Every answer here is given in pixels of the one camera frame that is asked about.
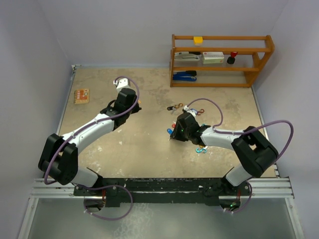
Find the black tag key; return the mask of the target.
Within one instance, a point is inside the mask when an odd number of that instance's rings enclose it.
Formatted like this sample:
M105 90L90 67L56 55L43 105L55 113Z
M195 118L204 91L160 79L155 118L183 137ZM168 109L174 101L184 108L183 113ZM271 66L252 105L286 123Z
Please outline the black tag key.
M173 114L177 109L178 109L178 107L176 107L176 106L167 107L167 110L168 110L171 114Z

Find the red carabiner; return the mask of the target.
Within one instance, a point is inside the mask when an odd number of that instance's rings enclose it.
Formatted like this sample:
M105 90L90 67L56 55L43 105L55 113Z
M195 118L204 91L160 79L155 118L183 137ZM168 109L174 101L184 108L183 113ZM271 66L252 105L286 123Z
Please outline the red carabiner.
M198 116L201 115L202 113L204 113L204 109L200 109L199 111L196 112Z

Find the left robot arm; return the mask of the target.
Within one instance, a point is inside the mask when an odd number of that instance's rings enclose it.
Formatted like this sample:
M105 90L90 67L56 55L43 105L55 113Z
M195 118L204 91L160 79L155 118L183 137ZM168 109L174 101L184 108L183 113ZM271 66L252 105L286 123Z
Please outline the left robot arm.
M44 183L75 183L83 185L91 195L101 193L101 177L93 170L81 168L78 155L100 137L123 125L131 114L141 110L138 99L139 91L123 88L115 100L82 127L63 136L50 135L38 163L38 168L45 173Z

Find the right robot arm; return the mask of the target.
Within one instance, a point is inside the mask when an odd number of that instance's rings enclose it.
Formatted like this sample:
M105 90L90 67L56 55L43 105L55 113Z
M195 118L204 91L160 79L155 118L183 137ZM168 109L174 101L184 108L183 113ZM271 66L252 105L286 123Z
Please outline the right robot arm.
M234 151L240 164L224 176L221 187L227 195L238 191L244 181L252 177L259 178L279 156L275 147L253 126L245 130L217 131L210 125L199 125L191 113L182 113L177 117L170 138Z

